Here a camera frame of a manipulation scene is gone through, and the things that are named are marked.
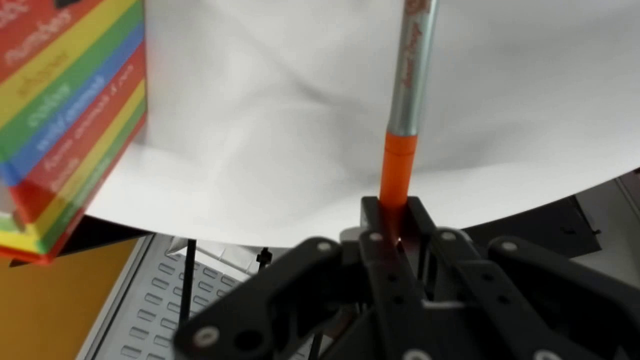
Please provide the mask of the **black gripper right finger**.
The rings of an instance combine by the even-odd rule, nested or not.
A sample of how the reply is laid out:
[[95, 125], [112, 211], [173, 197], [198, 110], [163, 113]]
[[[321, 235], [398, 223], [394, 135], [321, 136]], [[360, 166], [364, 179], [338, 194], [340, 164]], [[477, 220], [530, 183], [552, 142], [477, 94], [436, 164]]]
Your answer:
[[637, 286], [519, 236], [478, 251], [439, 228], [418, 199], [404, 207], [404, 225], [489, 320], [489, 360], [640, 360]]

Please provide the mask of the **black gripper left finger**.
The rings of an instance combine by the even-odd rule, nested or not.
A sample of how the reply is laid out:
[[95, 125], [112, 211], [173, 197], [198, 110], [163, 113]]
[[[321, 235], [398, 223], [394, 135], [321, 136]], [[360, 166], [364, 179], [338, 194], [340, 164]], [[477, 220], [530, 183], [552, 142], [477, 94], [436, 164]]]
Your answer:
[[318, 360], [409, 360], [429, 353], [418, 251], [429, 214], [418, 199], [398, 213], [363, 200], [364, 230], [315, 236], [178, 326], [176, 360], [288, 360], [327, 334]]

